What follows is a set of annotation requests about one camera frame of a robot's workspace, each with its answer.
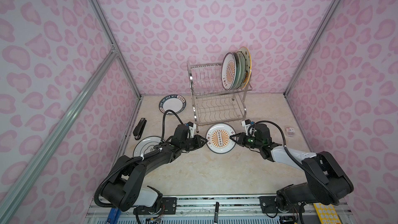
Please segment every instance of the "dish rack bottom tier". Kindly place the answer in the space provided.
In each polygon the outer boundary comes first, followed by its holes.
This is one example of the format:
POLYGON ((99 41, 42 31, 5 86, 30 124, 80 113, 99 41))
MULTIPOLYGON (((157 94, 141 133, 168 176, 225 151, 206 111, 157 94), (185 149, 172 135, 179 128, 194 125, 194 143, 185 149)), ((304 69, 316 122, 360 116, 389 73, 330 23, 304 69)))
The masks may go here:
POLYGON ((241 120, 246 107, 238 93, 195 99, 198 126, 241 120))

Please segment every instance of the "dish rack top tier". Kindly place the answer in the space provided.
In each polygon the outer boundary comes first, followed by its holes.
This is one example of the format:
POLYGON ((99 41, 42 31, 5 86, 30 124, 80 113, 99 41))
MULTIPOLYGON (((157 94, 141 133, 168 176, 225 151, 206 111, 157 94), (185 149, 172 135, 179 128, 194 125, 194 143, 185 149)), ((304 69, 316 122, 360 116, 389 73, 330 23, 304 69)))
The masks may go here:
POLYGON ((189 83, 191 86, 192 96, 196 98, 226 95, 239 92, 248 92, 253 90, 249 82, 246 87, 234 90, 225 90, 222 87, 221 67, 222 63, 191 65, 187 62, 189 83))

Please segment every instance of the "beige table surface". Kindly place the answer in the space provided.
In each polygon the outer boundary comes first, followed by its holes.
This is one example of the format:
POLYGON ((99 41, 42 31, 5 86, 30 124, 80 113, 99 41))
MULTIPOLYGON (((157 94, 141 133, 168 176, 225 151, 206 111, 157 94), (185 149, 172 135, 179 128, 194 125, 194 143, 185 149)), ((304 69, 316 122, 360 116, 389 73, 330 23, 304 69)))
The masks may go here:
MULTIPOLYGON (((162 117, 159 102, 163 96, 144 96, 137 120, 147 119, 142 139, 162 135, 162 117)), ((184 95, 186 108, 178 114, 181 120, 193 121, 192 100, 184 95)), ((308 152, 309 148, 282 94, 248 94, 246 97, 247 117, 251 121, 269 120, 282 129, 289 125, 295 128, 294 138, 286 137, 287 146, 308 152)), ((175 116, 166 117, 165 139, 173 135, 179 124, 175 116)), ((244 132, 239 121, 228 122, 236 133, 244 132)), ((271 124, 272 140, 282 144, 281 134, 271 124)), ((200 126, 199 134, 206 137, 210 126, 200 126)), ((131 137, 125 155, 132 157, 137 143, 131 137)), ((207 146, 189 154, 182 154, 174 162, 162 165, 147 174, 142 184, 152 186, 163 195, 224 195, 224 194, 267 194, 276 193, 292 183, 306 182, 304 172, 282 163, 264 160, 259 153, 236 145, 226 154, 216 154, 207 146)))

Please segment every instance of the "metal dish rack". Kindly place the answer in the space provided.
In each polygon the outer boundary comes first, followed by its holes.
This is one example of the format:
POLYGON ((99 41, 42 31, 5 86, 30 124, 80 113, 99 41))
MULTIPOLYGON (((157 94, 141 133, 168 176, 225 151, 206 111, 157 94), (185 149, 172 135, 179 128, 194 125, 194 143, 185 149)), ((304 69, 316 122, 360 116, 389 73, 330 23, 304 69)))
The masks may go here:
POLYGON ((249 82, 242 89, 225 90, 221 81, 222 63, 188 65, 193 117, 199 126, 246 118, 245 98, 253 90, 249 82))

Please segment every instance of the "pink leopard print wallpaper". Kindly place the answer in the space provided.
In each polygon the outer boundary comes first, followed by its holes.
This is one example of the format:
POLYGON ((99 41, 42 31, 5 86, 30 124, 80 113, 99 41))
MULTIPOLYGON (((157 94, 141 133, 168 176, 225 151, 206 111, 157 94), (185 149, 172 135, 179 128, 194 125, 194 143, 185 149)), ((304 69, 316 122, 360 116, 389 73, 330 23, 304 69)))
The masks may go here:
POLYGON ((10 223, 82 223, 135 102, 115 61, 10 223))
POLYGON ((87 0, 0 0, 0 201, 109 50, 87 0))
POLYGON ((187 61, 247 46, 255 92, 283 92, 331 0, 99 0, 141 93, 189 93, 187 61))
POLYGON ((358 224, 398 221, 397 9, 344 0, 288 98, 315 151, 352 180, 358 224))

